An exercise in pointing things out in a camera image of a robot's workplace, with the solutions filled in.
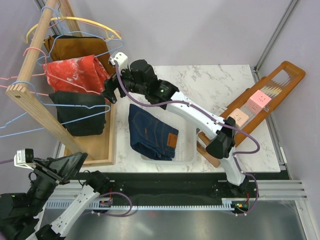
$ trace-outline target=metal floor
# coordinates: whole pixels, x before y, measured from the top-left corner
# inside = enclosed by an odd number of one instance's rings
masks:
[[[305,240],[295,206],[259,201],[248,216],[239,217],[221,211],[149,210],[127,217],[85,215],[66,240]],[[62,212],[45,210],[42,224]]]

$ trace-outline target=blue wire hanger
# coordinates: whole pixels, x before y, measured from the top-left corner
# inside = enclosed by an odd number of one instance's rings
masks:
[[[44,7],[41,9],[41,12],[43,12],[44,9],[51,9],[51,10],[55,13],[55,15],[56,15],[56,17],[57,17],[57,22],[58,22],[58,24],[60,25],[60,27],[62,28],[62,32],[65,30],[65,31],[66,31],[67,33],[69,33],[69,34],[73,34],[73,33],[87,34],[87,35],[89,35],[89,36],[102,39],[103,41],[105,41],[105,43],[107,43],[107,42],[109,42],[109,41],[111,41],[111,40],[121,41],[121,42],[122,42],[122,45],[121,45],[121,46],[118,46],[118,47],[116,47],[116,48],[114,48],[114,49],[112,49],[112,50],[109,50],[109,51],[106,51],[106,52],[101,53],[101,54],[99,54],[99,55],[96,55],[96,57],[100,57],[100,56],[102,56],[102,55],[104,55],[104,54],[113,52],[113,51],[115,51],[115,50],[117,50],[117,49],[122,48],[122,47],[125,45],[125,42],[124,42],[122,39],[113,38],[113,39],[107,39],[107,40],[106,40],[106,39],[104,39],[104,38],[101,37],[101,36],[97,36],[97,35],[94,35],[94,34],[91,34],[91,33],[85,32],[85,31],[68,31],[68,30],[61,24],[61,21],[60,21],[60,19],[59,19],[59,17],[58,17],[59,14],[56,12],[55,9],[53,9],[52,7],[49,7],[49,6],[44,6]],[[51,52],[52,52],[53,49],[54,49],[54,45],[56,44],[56,40],[57,40],[58,38],[62,37],[62,36],[63,36],[63,35],[59,35],[59,36],[57,36],[57,37],[54,39],[53,45],[52,45],[52,47],[51,47],[51,50],[49,51],[49,56],[47,56],[47,58],[50,58],[50,57],[51,57]],[[39,63],[39,60],[42,59],[42,58],[44,58],[44,56],[41,56],[41,57],[39,57],[39,58],[37,59],[36,62],[38,63],[38,65],[41,65],[41,64]]]
[[[43,105],[45,106],[58,106],[58,107],[80,107],[80,108],[87,108],[87,109],[93,109],[93,108],[96,108],[96,107],[108,107],[108,109],[106,111],[101,111],[101,112],[98,112],[98,113],[95,113],[95,114],[92,114],[92,115],[89,115],[89,116],[85,116],[85,117],[81,117],[81,118],[78,118],[78,119],[74,119],[74,120],[71,120],[71,121],[66,121],[66,122],[63,122],[61,123],[61,125],[65,125],[65,124],[70,124],[70,123],[74,123],[74,122],[77,122],[77,121],[80,121],[80,120],[84,120],[84,119],[88,119],[88,118],[91,118],[91,117],[94,117],[94,116],[98,116],[100,114],[105,114],[107,112],[110,111],[110,106],[109,105],[94,105],[94,106],[91,106],[91,107],[88,107],[86,105],[67,105],[67,104],[50,104],[50,103],[44,103],[40,98],[39,98],[39,95],[38,95],[38,92],[36,90],[36,87],[31,83],[31,82],[28,82],[28,81],[15,81],[13,82],[12,84],[19,84],[19,83],[24,83],[24,84],[29,84],[33,90],[34,90],[34,93],[35,93],[35,96],[36,98],[38,99],[38,101],[40,103],[42,103]],[[21,114],[20,116],[12,119],[11,121],[7,122],[5,124],[5,126],[3,127],[0,127],[0,129],[2,128],[5,128],[8,124],[12,123],[13,121],[19,119],[20,117],[26,115],[27,113],[23,113]],[[19,134],[24,134],[24,133],[31,133],[31,132],[35,132],[35,131],[38,131],[38,130],[42,130],[42,129],[45,129],[44,127],[41,127],[41,128],[36,128],[36,129],[32,129],[32,130],[27,130],[27,131],[21,131],[21,132],[16,132],[16,133],[11,133],[11,134],[7,134],[7,135],[2,135],[0,136],[0,139],[1,138],[5,138],[5,137],[10,137],[10,136],[15,136],[15,135],[19,135]]]

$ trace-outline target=brown cloth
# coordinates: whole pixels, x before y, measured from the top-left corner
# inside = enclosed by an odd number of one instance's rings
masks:
[[[44,40],[45,49],[50,52],[57,35],[49,36]],[[53,61],[67,60],[85,57],[89,55],[99,55],[108,51],[104,40],[97,37],[76,37],[61,36],[53,46],[51,58]],[[106,53],[98,57],[103,67],[109,75],[116,72],[116,69],[109,64],[110,54]]]

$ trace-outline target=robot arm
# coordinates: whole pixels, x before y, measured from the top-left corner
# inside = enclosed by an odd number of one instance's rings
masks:
[[[86,153],[77,152],[58,159],[34,158],[32,149],[18,151],[16,166],[33,169],[36,179],[31,181],[27,193],[0,195],[0,232],[7,240],[25,240],[35,232],[37,216],[56,186],[67,184],[80,170]]]
[[[43,226],[30,240],[63,240],[71,227],[88,205],[99,195],[109,190],[110,181],[101,172],[95,171],[85,182],[82,191],[71,205],[51,224]]]
[[[153,67],[145,60],[136,60],[128,67],[128,57],[124,53],[118,52],[112,55],[109,61],[113,66],[117,62],[121,81],[127,92],[144,95],[151,104],[167,103],[160,107],[178,114],[201,129],[211,139],[206,148],[207,152],[220,159],[228,182],[236,186],[240,186],[243,183],[246,177],[239,171],[233,158],[235,131],[217,124],[208,116],[199,112],[198,109],[209,114],[220,123],[234,127],[236,123],[233,118],[224,119],[206,111],[186,97],[176,86],[168,81],[158,79]],[[113,104],[117,102],[116,89],[119,90],[120,97],[126,96],[116,74],[104,82],[104,87],[105,90],[101,95]],[[183,101],[189,104],[170,103],[170,101]]]

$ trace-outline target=red cloth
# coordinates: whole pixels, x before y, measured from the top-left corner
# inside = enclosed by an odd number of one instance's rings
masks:
[[[94,55],[50,62],[47,64],[47,72],[68,82],[82,86],[88,91],[98,93],[105,90],[104,81],[110,77],[101,62]],[[53,87],[54,91],[86,93],[80,87],[59,80],[49,74],[46,76],[48,84]]]

